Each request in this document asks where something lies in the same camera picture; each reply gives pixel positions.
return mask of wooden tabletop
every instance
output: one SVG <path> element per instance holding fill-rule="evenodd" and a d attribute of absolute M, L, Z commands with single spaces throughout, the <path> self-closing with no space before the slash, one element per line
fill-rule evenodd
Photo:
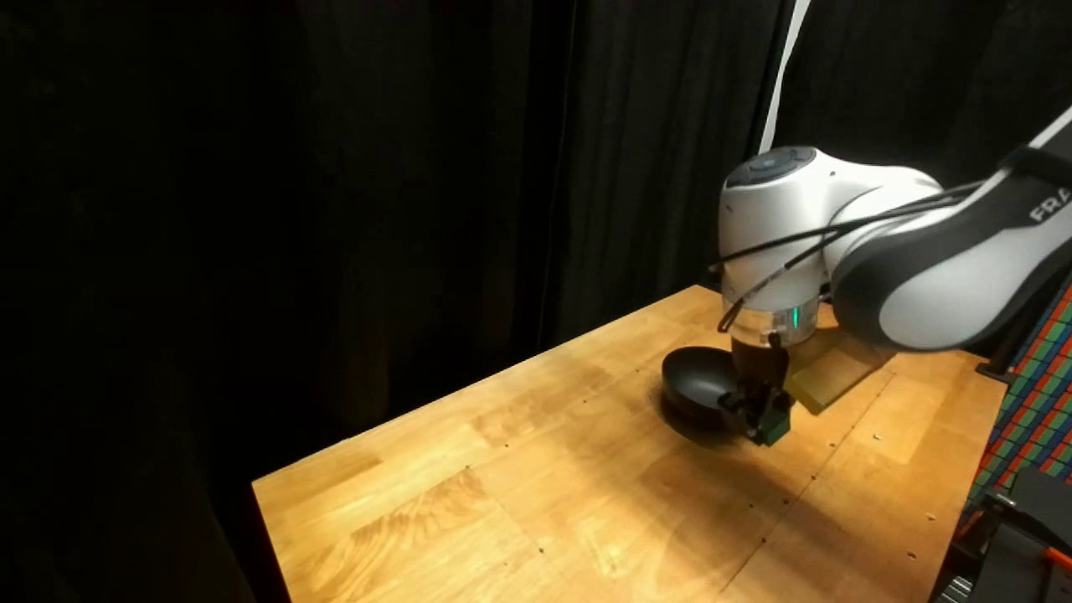
<path fill-rule="evenodd" d="M 301 599 L 926 599 L 1003 385 L 895 356 L 762 450 L 656 408 L 686 289 L 255 483 Z"/>

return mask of wooden table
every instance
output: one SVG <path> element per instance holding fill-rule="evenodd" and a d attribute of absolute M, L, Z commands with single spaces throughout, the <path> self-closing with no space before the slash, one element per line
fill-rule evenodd
<path fill-rule="evenodd" d="M 255 483 L 301 599 L 926 599 L 996 421 L 973 356 L 895 356 L 773 450 L 696 446 L 686 289 Z"/>

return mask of black backdrop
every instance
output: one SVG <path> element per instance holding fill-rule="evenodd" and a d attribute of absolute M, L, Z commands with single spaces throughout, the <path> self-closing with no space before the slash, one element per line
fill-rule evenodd
<path fill-rule="evenodd" d="M 943 7 L 819 0 L 785 140 L 957 175 L 1065 103 L 1059 0 Z M 283 595 L 248 478 L 690 280 L 780 25 L 2 5 L 0 595 Z"/>

